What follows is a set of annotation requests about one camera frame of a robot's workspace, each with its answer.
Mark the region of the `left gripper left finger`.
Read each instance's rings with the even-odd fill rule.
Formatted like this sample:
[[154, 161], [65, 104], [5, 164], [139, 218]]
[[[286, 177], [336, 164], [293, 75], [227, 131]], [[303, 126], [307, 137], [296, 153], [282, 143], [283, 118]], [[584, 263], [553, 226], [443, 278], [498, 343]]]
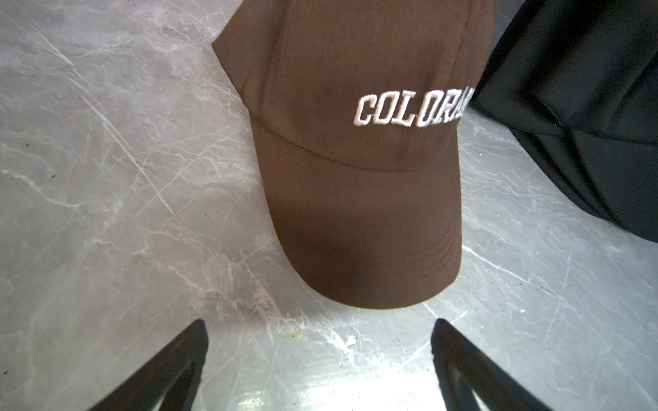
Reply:
[[92, 409], [192, 409], [208, 346], [206, 324], [195, 320]]

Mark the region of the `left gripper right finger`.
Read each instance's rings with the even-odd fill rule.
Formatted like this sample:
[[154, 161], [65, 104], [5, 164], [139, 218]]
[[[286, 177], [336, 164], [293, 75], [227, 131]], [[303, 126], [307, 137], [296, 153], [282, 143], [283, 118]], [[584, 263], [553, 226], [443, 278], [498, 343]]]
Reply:
[[436, 320], [431, 347], [447, 410], [479, 410], [480, 402], [489, 410], [551, 410], [447, 320]]

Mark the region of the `brown Colorado cap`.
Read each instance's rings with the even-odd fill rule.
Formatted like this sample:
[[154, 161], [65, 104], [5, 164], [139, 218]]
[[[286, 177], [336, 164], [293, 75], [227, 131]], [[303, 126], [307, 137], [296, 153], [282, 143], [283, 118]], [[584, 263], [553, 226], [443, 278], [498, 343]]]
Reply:
[[405, 308], [459, 274], [458, 125], [495, 1], [243, 2], [212, 47], [248, 109], [284, 253], [312, 289]]

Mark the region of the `black R cap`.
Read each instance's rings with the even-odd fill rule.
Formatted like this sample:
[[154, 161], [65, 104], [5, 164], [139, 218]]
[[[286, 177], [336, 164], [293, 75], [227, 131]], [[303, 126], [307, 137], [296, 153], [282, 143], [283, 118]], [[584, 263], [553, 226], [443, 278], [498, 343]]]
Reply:
[[582, 210], [656, 240], [656, 2], [524, 2], [471, 104]]

